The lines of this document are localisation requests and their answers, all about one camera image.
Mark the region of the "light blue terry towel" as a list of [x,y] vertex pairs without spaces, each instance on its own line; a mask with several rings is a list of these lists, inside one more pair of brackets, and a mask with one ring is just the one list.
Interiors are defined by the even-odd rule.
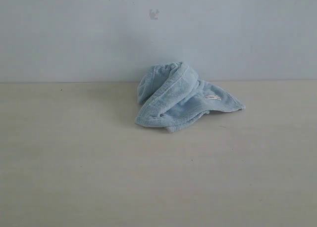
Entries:
[[[218,95],[220,100],[205,99]],[[245,109],[236,97],[210,82],[184,62],[152,66],[137,87],[141,109],[135,123],[147,128],[165,128],[173,133],[210,112],[230,113]]]

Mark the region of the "white printed label sticker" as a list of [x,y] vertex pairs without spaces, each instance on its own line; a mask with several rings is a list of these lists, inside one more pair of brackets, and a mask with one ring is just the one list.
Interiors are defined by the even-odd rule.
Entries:
[[208,95],[208,96],[205,96],[205,99],[220,100],[221,101],[221,97],[218,95]]

